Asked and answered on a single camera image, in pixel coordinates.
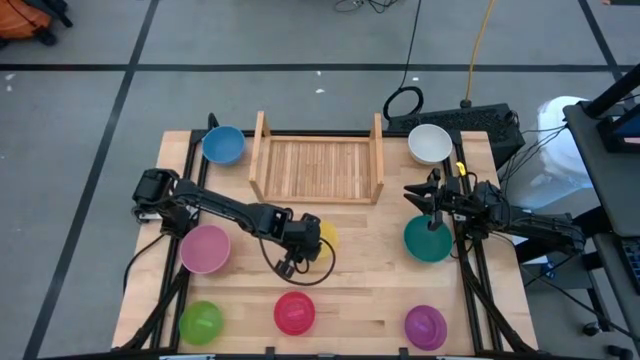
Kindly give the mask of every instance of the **yellow bowl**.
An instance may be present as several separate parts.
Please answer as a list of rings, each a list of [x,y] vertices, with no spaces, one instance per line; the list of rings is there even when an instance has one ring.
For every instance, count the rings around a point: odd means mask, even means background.
[[[320,222],[320,237],[327,240],[329,244],[333,247],[335,252],[338,252],[338,245],[340,245],[340,240],[338,239],[338,230],[333,226],[332,223],[322,220]],[[320,249],[320,254],[318,254],[318,260],[330,258],[331,250],[326,244],[322,244],[322,248]]]

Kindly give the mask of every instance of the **wooden crate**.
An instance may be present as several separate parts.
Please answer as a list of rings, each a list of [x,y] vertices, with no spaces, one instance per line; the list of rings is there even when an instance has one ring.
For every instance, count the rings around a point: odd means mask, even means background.
[[[369,137],[272,136],[258,112],[249,183],[261,202],[375,204],[383,187],[382,120]]]

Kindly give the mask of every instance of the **wooden table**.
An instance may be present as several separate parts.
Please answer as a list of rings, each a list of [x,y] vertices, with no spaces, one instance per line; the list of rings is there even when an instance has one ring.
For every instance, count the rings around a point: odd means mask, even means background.
[[[466,132],[462,138],[468,169],[480,181],[488,179],[497,184],[486,133]],[[188,140],[187,131],[166,132],[156,166],[180,172]],[[233,167],[209,166],[207,189],[239,201],[256,202],[248,182],[252,139],[247,140],[248,153],[241,163]],[[293,208],[296,218],[309,212],[333,223],[341,242],[333,274],[318,286],[297,289],[308,294],[316,306],[314,326],[303,336],[286,336],[273,321],[277,299],[296,287],[271,272],[257,240],[235,223],[208,214],[201,216],[201,224],[216,224],[229,233],[232,254],[222,271],[191,277],[187,306],[198,300],[217,304],[223,311],[225,326],[221,336],[210,344],[191,346],[183,342],[180,352],[264,353],[266,347],[274,346],[277,353],[295,354],[397,354],[399,347],[408,347],[410,354],[473,354],[458,262],[448,258],[434,265],[419,263],[404,248],[404,226],[419,213],[402,197],[402,187],[425,181],[431,168],[411,158],[406,138],[384,138],[383,145],[385,186],[377,205],[277,204]],[[194,181],[198,168],[199,161],[194,166]],[[157,237],[158,230],[157,221],[143,225],[136,251]],[[133,266],[114,346],[126,342],[155,306],[168,244],[167,240],[156,245]],[[282,251],[273,244],[267,245],[275,262]],[[513,247],[504,239],[491,236],[485,240],[485,253],[496,305],[524,341],[536,348]],[[296,274],[295,278],[317,279],[328,266],[328,260],[317,261],[312,264],[310,274]],[[414,347],[404,335],[407,312],[420,304],[438,308],[448,324],[445,344],[430,353]],[[483,343],[490,349],[486,315],[479,302],[478,310]],[[168,344],[172,320],[170,308],[163,344]]]

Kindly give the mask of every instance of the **pink bowl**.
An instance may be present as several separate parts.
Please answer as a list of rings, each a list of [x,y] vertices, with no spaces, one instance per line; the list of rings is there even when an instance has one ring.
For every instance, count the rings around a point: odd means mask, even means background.
[[[231,254],[231,240],[215,225],[200,225],[182,239],[182,264],[194,274],[209,274],[220,269]]]

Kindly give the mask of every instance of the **teal bowl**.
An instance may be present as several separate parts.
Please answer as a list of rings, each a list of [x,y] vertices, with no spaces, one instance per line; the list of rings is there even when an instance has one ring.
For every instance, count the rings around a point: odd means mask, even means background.
[[[404,244],[416,259],[426,263],[437,263],[449,256],[453,249],[453,237],[447,225],[436,231],[428,229],[431,216],[416,216],[404,228]]]

